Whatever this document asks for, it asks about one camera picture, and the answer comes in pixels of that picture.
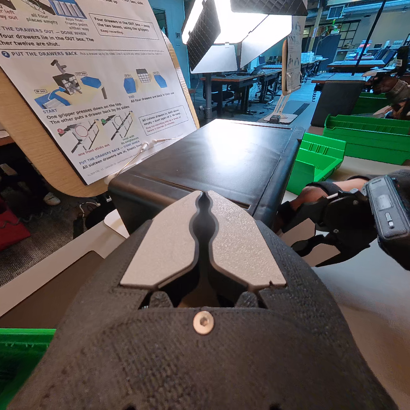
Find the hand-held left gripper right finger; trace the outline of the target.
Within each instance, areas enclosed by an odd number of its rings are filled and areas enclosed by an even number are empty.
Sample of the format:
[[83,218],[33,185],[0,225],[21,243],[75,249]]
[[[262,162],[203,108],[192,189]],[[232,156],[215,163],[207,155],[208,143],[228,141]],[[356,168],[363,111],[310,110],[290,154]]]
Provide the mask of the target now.
[[214,191],[206,196],[215,223],[209,243],[213,268],[248,291],[284,288],[287,282],[254,218]]

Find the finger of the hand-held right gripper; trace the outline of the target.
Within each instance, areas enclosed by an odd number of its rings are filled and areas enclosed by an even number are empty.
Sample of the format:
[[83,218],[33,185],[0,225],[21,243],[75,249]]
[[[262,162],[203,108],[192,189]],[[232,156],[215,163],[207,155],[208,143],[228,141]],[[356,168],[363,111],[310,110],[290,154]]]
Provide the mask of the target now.
[[300,241],[307,241],[316,235],[316,225],[310,219],[307,218],[303,222],[300,222],[295,227],[289,229],[287,232],[282,232],[279,238],[289,247]]
[[333,243],[327,243],[326,239],[306,239],[301,240],[291,248],[311,267],[340,254],[339,249]]

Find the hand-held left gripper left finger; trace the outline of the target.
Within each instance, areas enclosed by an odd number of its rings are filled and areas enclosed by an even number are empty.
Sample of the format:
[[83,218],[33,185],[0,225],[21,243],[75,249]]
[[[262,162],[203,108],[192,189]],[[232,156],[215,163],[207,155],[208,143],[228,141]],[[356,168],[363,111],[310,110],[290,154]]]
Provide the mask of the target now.
[[152,219],[120,280],[121,287],[165,291],[171,300],[183,300],[195,289],[199,244],[193,221],[200,213],[202,195],[202,191],[194,191]]

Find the green plastic bin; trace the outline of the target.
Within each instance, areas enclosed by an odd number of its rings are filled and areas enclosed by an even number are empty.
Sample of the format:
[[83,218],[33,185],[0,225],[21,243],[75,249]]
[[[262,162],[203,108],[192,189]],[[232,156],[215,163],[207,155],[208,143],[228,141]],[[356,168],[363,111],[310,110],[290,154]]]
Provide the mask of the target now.
[[55,329],[0,329],[0,408],[9,402],[37,366],[54,338]]
[[286,190],[299,195],[309,183],[325,181],[341,166],[345,150],[346,141],[304,133]]
[[385,94],[360,93],[351,115],[374,114],[390,106]]
[[346,142],[345,155],[404,165],[410,159],[408,120],[328,115],[323,136]]

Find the black drawer cabinet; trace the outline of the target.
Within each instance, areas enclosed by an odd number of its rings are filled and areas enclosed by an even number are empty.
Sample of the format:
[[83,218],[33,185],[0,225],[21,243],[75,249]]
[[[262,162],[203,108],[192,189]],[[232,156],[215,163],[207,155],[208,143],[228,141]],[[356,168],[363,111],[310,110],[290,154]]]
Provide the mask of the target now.
[[215,191],[273,227],[305,129],[215,119],[116,176],[108,192],[131,234],[193,191]]

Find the pale desk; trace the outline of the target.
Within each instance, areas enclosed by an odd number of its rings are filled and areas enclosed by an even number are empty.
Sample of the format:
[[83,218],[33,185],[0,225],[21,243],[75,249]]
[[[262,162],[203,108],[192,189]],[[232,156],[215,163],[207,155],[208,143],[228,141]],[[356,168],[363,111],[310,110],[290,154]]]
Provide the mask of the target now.
[[120,280],[152,219],[104,222],[1,287],[1,328],[55,329],[7,409],[409,409],[409,271],[374,240],[309,266],[255,220],[287,285],[217,272],[203,192],[183,300]]

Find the grey office desk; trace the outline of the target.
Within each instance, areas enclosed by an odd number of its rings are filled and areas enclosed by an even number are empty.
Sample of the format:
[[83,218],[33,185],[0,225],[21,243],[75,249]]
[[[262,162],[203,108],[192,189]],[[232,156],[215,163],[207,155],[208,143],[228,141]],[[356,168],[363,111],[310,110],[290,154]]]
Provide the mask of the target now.
[[256,122],[256,126],[262,126],[264,129],[269,128],[284,128],[287,134],[291,134],[292,130],[295,128],[302,128],[305,132],[322,135],[323,129],[319,127],[314,127],[311,125],[311,120],[316,109],[316,102],[308,101],[297,101],[289,100],[282,110],[282,115],[286,116],[285,120],[289,119],[291,114],[296,111],[301,111],[297,117],[289,124],[269,124],[264,120],[264,118],[271,114],[265,114],[262,119]]

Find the person's right hand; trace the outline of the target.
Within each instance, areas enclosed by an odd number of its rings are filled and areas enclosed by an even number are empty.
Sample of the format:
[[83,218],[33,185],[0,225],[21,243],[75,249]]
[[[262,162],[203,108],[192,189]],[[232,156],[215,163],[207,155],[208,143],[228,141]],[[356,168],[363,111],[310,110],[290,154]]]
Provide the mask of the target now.
[[[364,184],[368,182],[366,178],[353,178],[345,181],[334,182],[342,191],[351,191],[352,189],[361,190]],[[290,201],[290,207],[296,211],[305,202],[315,202],[322,196],[327,196],[325,191],[320,187],[306,186],[300,195]]]

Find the red bag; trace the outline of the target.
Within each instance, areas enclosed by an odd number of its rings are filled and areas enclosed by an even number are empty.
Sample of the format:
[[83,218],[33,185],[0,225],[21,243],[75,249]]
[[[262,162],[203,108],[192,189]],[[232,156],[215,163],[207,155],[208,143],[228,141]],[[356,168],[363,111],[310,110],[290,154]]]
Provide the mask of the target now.
[[29,237],[29,230],[19,222],[6,202],[0,199],[0,250],[3,251]]

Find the black office chair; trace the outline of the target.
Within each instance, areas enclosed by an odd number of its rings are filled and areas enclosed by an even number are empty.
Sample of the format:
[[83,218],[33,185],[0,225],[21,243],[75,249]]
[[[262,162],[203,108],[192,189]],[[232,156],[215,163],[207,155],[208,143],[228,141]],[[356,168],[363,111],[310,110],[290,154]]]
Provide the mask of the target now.
[[222,91],[222,101],[221,101],[221,109],[219,116],[222,117],[224,115],[233,116],[235,112],[235,94],[230,90],[223,90]]

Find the metal light stand pole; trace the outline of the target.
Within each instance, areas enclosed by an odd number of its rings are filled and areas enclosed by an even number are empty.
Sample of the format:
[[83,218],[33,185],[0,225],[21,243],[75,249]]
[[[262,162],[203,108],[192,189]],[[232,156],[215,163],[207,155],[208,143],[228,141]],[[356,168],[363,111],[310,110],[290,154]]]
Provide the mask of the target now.
[[205,73],[205,84],[203,91],[205,93],[205,119],[209,123],[212,120],[212,73]]

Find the long office table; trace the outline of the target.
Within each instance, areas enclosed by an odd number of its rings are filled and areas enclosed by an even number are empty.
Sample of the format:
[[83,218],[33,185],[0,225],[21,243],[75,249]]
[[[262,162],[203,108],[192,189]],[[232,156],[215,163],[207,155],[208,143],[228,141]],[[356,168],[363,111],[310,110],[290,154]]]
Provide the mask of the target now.
[[[263,104],[269,85],[277,85],[281,69],[261,69],[253,73],[212,74],[212,111],[219,116],[221,110],[222,91],[230,90],[235,94],[235,101],[239,102],[237,111],[240,114],[249,114],[250,90],[254,85],[261,85],[258,102]],[[205,76],[200,78],[205,84]]]

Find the wooden board on white stand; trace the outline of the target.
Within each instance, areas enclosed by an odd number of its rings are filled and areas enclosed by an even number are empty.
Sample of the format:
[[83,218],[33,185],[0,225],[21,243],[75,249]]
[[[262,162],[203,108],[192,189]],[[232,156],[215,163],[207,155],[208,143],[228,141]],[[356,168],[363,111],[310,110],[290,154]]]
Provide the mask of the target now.
[[291,21],[292,29],[282,49],[282,94],[272,114],[264,118],[268,123],[272,115],[280,115],[281,124],[289,124],[297,117],[297,114],[291,114],[289,119],[285,120],[286,116],[282,115],[282,110],[290,95],[301,87],[301,46],[305,17],[293,16]]

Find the printed instruction sheet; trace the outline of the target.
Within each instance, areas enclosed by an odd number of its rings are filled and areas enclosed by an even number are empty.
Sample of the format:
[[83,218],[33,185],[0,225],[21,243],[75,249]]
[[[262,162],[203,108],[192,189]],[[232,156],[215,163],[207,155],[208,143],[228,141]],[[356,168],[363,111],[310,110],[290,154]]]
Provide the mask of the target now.
[[84,185],[197,129],[149,1],[1,1],[1,69]]

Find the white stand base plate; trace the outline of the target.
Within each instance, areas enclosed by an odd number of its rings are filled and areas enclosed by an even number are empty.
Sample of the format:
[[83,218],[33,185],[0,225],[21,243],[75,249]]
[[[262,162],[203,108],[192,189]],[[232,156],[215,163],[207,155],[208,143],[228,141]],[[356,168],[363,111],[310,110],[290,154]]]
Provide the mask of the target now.
[[116,208],[105,216],[104,224],[124,238],[128,238],[130,236]]

